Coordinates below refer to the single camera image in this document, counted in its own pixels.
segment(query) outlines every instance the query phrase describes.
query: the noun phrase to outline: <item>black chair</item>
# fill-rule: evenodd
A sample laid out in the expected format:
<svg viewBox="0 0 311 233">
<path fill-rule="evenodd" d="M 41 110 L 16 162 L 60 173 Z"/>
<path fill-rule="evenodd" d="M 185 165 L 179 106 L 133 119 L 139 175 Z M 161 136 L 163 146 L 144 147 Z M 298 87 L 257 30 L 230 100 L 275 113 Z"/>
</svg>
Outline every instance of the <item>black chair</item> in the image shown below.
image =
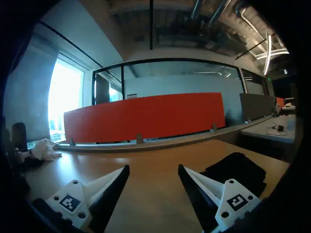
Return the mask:
<svg viewBox="0 0 311 233">
<path fill-rule="evenodd" d="M 24 123 L 18 122 L 12 126 L 12 143 L 19 151 L 28 151 L 26 127 Z"/>
</svg>

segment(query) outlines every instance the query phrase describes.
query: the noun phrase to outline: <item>desk surface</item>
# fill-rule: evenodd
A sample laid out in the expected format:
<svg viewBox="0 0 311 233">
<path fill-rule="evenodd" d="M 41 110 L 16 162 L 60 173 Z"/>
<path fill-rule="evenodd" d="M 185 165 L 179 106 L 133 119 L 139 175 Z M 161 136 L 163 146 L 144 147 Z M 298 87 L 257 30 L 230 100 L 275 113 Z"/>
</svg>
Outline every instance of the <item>desk surface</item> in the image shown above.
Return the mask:
<svg viewBox="0 0 311 233">
<path fill-rule="evenodd" d="M 282 110 L 285 110 L 285 111 L 296 110 L 296 106 L 283 107 Z"/>
<path fill-rule="evenodd" d="M 90 182 L 129 164 L 130 175 L 105 230 L 115 232 L 200 232 L 201 225 L 178 176 L 181 163 L 194 171 L 204 169 L 233 152 L 244 153 L 266 171 L 270 195 L 288 164 L 218 140 L 135 153 L 81 153 L 63 156 L 28 171 L 29 199 L 48 199 L 73 179 Z"/>
<path fill-rule="evenodd" d="M 264 122 L 261 122 L 249 128 L 243 129 L 241 130 L 241 133 L 244 135 L 265 138 L 265 139 L 273 140 L 273 141 L 293 143 L 295 139 L 295 119 L 296 119 L 295 115 L 288 115 L 288 116 L 282 115 L 279 117 L 273 117 Z M 291 130 L 288 129 L 288 122 L 291 122 L 290 123 L 292 125 Z M 276 129 L 269 129 L 268 127 L 274 126 L 274 123 L 276 123 L 277 125 L 283 125 L 285 131 L 278 132 Z"/>
</svg>

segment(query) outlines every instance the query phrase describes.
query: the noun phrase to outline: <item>orange divider panel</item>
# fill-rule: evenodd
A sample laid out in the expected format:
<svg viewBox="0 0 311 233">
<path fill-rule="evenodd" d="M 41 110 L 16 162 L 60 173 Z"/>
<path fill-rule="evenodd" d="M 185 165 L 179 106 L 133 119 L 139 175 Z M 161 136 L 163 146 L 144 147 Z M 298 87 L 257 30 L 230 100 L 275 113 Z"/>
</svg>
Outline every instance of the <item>orange divider panel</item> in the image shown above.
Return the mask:
<svg viewBox="0 0 311 233">
<path fill-rule="evenodd" d="M 149 96 L 64 113 L 69 141 L 114 142 L 167 137 L 225 126 L 221 93 Z"/>
<path fill-rule="evenodd" d="M 285 106 L 285 101 L 284 101 L 283 98 L 277 97 L 277 98 L 276 98 L 276 102 L 279 104 L 279 106 L 280 106 L 281 108 Z"/>
</svg>

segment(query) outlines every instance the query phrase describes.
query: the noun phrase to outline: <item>power adapter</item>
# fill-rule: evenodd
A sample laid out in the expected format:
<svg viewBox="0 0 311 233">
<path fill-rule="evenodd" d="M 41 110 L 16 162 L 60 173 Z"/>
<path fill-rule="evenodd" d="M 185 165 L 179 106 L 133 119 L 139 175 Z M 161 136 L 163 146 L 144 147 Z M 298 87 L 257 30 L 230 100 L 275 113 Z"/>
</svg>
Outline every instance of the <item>power adapter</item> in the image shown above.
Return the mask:
<svg viewBox="0 0 311 233">
<path fill-rule="evenodd" d="M 279 125 L 279 126 L 278 126 L 278 131 L 279 131 L 279 132 L 282 132 L 282 131 L 284 131 L 284 126 L 282 126 L 282 125 Z"/>
</svg>

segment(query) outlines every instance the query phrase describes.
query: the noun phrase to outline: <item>crumpled paper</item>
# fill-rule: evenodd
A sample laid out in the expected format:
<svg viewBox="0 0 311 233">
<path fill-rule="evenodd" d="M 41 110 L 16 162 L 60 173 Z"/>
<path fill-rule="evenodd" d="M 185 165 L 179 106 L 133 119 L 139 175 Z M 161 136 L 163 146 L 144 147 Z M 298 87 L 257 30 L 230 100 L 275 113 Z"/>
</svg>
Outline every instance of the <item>crumpled paper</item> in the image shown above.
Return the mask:
<svg viewBox="0 0 311 233">
<path fill-rule="evenodd" d="M 54 160 L 53 158 L 60 157 L 61 153 L 56 153 L 52 147 L 56 144 L 48 139 L 38 141 L 31 153 L 39 160 Z"/>
</svg>

